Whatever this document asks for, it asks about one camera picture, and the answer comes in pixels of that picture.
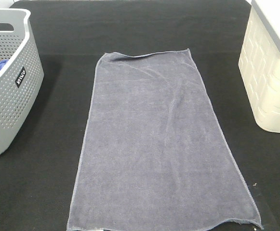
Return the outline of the grey towel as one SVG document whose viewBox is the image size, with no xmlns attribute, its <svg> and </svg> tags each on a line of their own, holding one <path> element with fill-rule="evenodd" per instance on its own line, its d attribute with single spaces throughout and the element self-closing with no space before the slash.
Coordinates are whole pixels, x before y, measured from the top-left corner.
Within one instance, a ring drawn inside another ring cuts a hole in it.
<svg viewBox="0 0 280 231">
<path fill-rule="evenodd" d="M 190 50 L 97 62 L 69 231 L 261 226 Z"/>
</svg>

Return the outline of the black table mat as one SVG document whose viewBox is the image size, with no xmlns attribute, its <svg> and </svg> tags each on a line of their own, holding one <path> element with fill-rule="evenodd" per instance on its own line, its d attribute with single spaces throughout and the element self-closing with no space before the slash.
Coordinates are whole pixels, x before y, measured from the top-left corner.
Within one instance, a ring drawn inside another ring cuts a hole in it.
<svg viewBox="0 0 280 231">
<path fill-rule="evenodd" d="M 227 143 L 280 227 L 280 134 L 256 124 L 238 68 L 244 0 L 34 0 L 44 71 L 36 101 L 0 155 L 0 231 L 64 231 L 93 88 L 104 53 L 190 49 Z"/>
</svg>

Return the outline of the grey perforated laundry basket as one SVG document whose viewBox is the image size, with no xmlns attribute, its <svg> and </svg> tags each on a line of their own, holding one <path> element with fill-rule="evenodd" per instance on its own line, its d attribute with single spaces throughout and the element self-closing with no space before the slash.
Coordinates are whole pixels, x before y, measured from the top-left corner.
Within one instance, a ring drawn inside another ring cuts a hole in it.
<svg viewBox="0 0 280 231">
<path fill-rule="evenodd" d="M 26 9 L 0 9 L 0 154 L 8 149 L 40 90 L 44 72 Z"/>
</svg>

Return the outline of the white plastic basket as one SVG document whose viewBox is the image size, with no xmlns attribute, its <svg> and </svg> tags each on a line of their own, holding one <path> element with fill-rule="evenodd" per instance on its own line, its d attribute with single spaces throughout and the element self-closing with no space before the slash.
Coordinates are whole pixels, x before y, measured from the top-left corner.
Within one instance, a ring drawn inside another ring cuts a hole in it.
<svg viewBox="0 0 280 231">
<path fill-rule="evenodd" d="M 239 70 L 257 125 L 280 133 L 280 0 L 253 0 Z"/>
</svg>

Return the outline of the right clear tape strip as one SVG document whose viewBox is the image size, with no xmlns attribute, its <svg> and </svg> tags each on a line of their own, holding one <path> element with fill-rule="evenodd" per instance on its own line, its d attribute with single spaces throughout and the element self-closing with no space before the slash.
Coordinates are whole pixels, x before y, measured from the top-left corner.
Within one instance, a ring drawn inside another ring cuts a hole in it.
<svg viewBox="0 0 280 231">
<path fill-rule="evenodd" d="M 264 231 L 280 231 L 280 227 L 277 224 L 277 221 L 266 201 L 264 198 L 259 185 L 254 183 L 249 186 L 249 190 L 251 195 L 257 205 L 258 211 L 261 216 L 262 226 Z"/>
</svg>

